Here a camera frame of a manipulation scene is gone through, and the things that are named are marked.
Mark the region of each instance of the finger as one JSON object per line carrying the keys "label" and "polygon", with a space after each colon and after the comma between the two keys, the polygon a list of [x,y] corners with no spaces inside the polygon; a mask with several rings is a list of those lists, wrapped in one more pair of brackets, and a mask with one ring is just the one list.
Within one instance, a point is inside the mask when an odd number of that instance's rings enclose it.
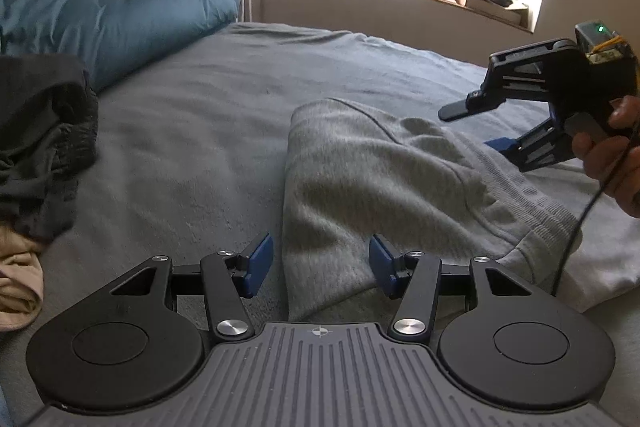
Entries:
{"label": "finger", "polygon": [[[602,174],[602,177],[600,178],[600,183],[604,183],[607,180],[607,178],[609,178],[611,171],[616,167],[616,164],[618,163],[619,159],[620,159],[620,156],[618,156],[618,158],[616,158],[609,165],[609,167],[605,169],[605,171]],[[613,179],[607,185],[605,194],[614,198],[615,194],[618,191],[618,187],[620,187],[620,184],[626,179],[628,175],[630,175],[633,171],[639,168],[640,168],[640,147],[635,147],[631,149],[631,152],[626,157],[624,163],[618,168],[617,174],[613,177]]]}
{"label": "finger", "polygon": [[579,132],[574,136],[574,140],[572,141],[572,149],[574,150],[574,154],[577,158],[580,158],[580,160],[584,160],[585,156],[587,156],[593,145],[594,144],[591,140],[591,136],[589,136],[585,132]]}
{"label": "finger", "polygon": [[630,172],[614,195],[620,208],[632,217],[640,217],[640,206],[634,201],[638,192],[640,192],[640,169]]}
{"label": "finger", "polygon": [[599,180],[607,167],[622,154],[628,143],[628,138],[624,136],[614,136],[598,143],[584,158],[585,174]]}
{"label": "finger", "polygon": [[633,127],[640,118],[640,98],[627,95],[622,99],[620,106],[611,113],[609,125],[613,129],[626,129]]}

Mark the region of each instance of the blue pillow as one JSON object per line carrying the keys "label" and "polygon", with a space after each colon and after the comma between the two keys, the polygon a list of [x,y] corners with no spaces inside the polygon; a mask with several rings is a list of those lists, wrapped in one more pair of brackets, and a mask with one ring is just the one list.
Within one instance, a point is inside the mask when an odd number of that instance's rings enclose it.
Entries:
{"label": "blue pillow", "polygon": [[0,0],[0,52],[80,57],[96,92],[236,20],[239,0]]}

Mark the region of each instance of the black cable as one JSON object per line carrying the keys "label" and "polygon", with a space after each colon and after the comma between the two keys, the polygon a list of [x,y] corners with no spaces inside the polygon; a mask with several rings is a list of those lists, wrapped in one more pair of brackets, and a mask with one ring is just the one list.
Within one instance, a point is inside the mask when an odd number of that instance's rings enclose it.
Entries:
{"label": "black cable", "polygon": [[562,272],[564,271],[564,266],[566,265],[566,262],[569,260],[569,256],[571,255],[571,249],[574,246],[575,239],[578,237],[578,234],[580,233],[580,229],[582,228],[582,224],[584,223],[584,220],[587,219],[587,216],[589,215],[589,212],[591,212],[593,205],[596,204],[596,202],[600,199],[601,195],[604,194],[604,191],[607,190],[607,187],[609,186],[610,182],[613,180],[615,175],[618,174],[618,171],[620,171],[620,168],[622,167],[622,164],[625,162],[626,158],[629,156],[631,149],[633,149],[638,144],[640,144],[640,135],[638,134],[639,131],[640,131],[640,120],[636,122],[633,133],[631,135],[631,139],[629,140],[629,143],[626,146],[626,149],[622,153],[622,156],[620,156],[619,160],[616,162],[609,176],[607,176],[607,178],[604,180],[604,183],[600,186],[600,189],[596,192],[594,197],[591,198],[591,201],[589,201],[589,204],[585,206],[584,210],[582,211],[582,214],[580,215],[580,219],[578,219],[578,223],[576,223],[571,233],[571,236],[569,237],[569,241],[567,242],[566,247],[562,252],[562,257],[560,258],[560,263],[558,264],[558,271],[556,271],[556,276],[554,277],[554,283],[553,283],[553,286],[551,286],[551,295],[556,296],[556,294],[558,293],[558,286],[560,285],[560,280],[562,279]]}

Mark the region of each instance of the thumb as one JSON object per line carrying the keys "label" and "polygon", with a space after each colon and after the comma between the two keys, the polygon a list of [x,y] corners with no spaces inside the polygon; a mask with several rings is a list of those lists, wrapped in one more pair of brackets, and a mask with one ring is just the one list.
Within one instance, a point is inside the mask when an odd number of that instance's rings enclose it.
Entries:
{"label": "thumb", "polygon": [[640,98],[627,95],[609,117],[609,125],[613,129],[626,129],[633,127],[638,118],[640,118]]}

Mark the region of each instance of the gray bed sheet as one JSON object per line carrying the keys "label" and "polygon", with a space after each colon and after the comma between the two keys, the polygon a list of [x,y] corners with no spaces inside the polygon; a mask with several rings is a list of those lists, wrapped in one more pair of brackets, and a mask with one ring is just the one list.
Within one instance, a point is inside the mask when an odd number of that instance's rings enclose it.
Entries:
{"label": "gray bed sheet", "polygon": [[[483,78],[477,66],[361,34],[235,24],[105,92],[100,158],[82,176],[78,220],[42,256],[43,311],[27,330],[0,340],[0,384],[14,420],[20,424],[41,407],[24,362],[33,331],[153,255],[197,263],[269,230],[276,261],[247,305],[256,325],[287,319],[279,252],[287,134],[296,107],[334,96],[435,120],[441,105]],[[545,118],[544,105],[514,102],[456,128],[480,139],[517,136]],[[179,306],[205,323],[201,300]],[[589,314],[618,350],[603,404],[637,425],[640,294]]]}

